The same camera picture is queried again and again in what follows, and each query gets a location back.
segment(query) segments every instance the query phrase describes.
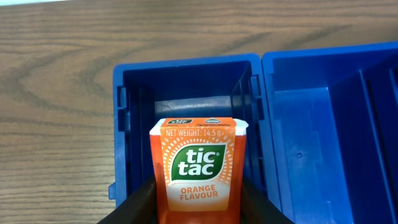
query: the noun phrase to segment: blue container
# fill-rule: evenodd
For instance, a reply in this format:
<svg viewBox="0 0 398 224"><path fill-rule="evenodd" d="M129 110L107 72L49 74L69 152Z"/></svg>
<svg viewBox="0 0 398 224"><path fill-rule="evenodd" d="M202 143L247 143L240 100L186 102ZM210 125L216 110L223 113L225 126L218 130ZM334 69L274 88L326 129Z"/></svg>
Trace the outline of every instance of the blue container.
<svg viewBox="0 0 398 224"><path fill-rule="evenodd" d="M397 223L396 66L398 43L119 65L109 197L153 174L160 118L232 116L244 175L295 223Z"/></svg>

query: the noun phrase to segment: white edge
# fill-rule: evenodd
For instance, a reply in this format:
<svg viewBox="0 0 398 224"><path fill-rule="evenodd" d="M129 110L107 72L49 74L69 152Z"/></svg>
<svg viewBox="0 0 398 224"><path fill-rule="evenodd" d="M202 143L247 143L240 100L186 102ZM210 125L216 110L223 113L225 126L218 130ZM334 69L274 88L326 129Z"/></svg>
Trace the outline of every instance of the white edge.
<svg viewBox="0 0 398 224"><path fill-rule="evenodd" d="M160 127L163 125L165 120L165 118L160 119L151 131L149 131L149 134L160 135ZM236 122L235 136L246 135L246 128L249 126L248 123L240 119L234 119L234 121Z"/></svg>

